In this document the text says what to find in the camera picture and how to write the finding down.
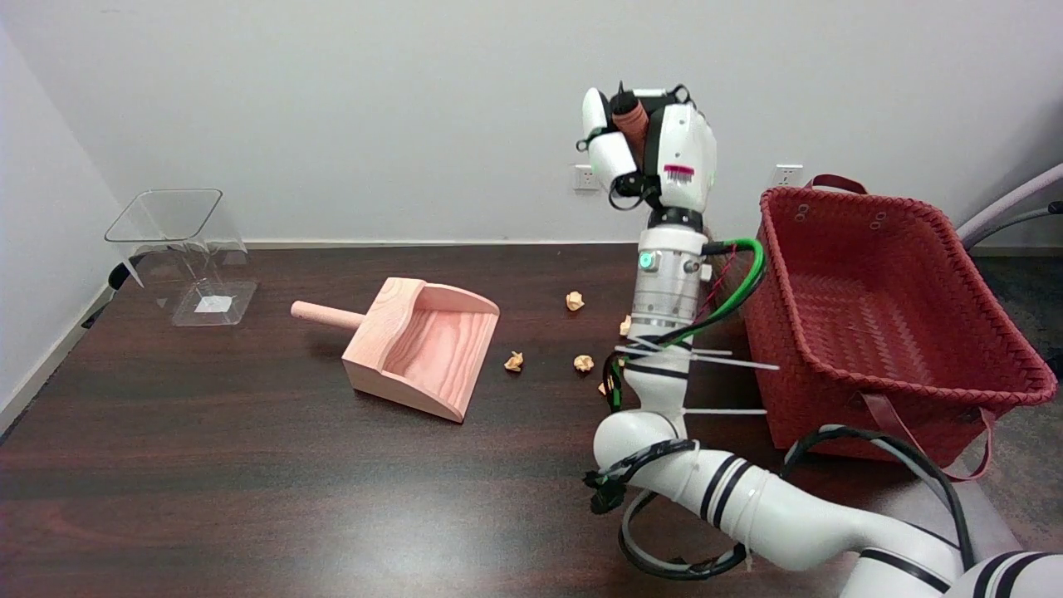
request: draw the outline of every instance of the table surface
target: table surface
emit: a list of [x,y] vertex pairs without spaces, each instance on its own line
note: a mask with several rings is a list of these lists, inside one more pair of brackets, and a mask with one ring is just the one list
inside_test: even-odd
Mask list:
[[[837,596],[853,556],[701,584],[629,565],[620,512],[580,482],[608,415],[597,369],[634,284],[630,244],[252,252],[236,327],[173,328],[126,284],[0,447],[0,594],[15,596]],[[365,311],[389,275],[453,284],[502,319],[463,425],[349,387],[349,334],[288,317],[297,298]],[[563,296],[579,290],[577,313]],[[748,355],[741,323],[702,347]],[[523,352],[524,372],[503,370]],[[688,407],[759,406],[748,371],[698,364]],[[692,438],[777,469],[761,417],[690,417]],[[794,482],[955,537],[901,467],[813,459]],[[976,550],[1016,547],[974,483]],[[675,505],[635,525],[688,560],[730,542]]]

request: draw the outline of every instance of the clear acrylic container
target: clear acrylic container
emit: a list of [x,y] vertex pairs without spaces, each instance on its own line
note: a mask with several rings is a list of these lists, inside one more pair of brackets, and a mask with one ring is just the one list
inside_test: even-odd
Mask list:
[[248,250],[221,204],[219,189],[141,192],[103,238],[173,326],[235,325],[257,283],[248,276]]

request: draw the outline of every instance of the wall socket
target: wall socket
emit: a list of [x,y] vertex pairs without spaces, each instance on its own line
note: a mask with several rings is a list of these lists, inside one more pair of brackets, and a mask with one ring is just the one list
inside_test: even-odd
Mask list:
[[800,164],[776,164],[772,173],[771,186],[792,187],[802,184],[800,173],[805,169]]
[[602,188],[590,164],[576,164],[572,167],[572,188],[577,191],[596,191]]

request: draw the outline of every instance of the white wall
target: white wall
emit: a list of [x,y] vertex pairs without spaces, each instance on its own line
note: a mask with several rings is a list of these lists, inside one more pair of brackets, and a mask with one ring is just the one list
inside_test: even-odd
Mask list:
[[[962,221],[1063,161],[1063,2],[37,0],[0,7],[118,197],[218,186],[253,239],[632,239],[569,190],[590,85],[686,83],[711,223],[800,161]],[[1063,222],[1020,235],[1063,244]]]
[[[103,240],[117,212],[0,29],[0,432],[21,406],[5,408],[79,324],[118,261]],[[23,403],[36,389],[27,391]]]

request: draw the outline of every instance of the basket handle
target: basket handle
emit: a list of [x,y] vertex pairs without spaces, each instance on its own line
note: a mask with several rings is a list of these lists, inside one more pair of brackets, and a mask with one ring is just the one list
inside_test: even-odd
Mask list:
[[[915,441],[915,437],[912,435],[911,430],[905,423],[901,422],[900,416],[897,414],[897,410],[893,409],[893,404],[884,395],[868,395],[860,393],[860,398],[863,399],[864,405],[867,406],[867,410],[871,412],[872,418],[875,424],[878,425],[878,429],[890,434],[891,437],[896,437],[901,441],[907,442],[913,447],[917,448],[919,452],[926,454],[923,447]],[[996,424],[996,416],[993,412],[978,408],[979,416],[981,417],[982,424],[985,426],[985,451],[982,454],[982,461],[975,467],[975,471],[967,476],[954,476],[948,472],[945,473],[949,480],[954,482],[968,482],[972,480],[977,480],[985,475],[985,472],[990,467],[990,462],[993,459],[993,426]]]
[[809,182],[805,183],[806,189],[812,187],[834,187],[857,194],[867,194],[867,187],[864,187],[853,178],[846,178],[838,174],[816,174]]

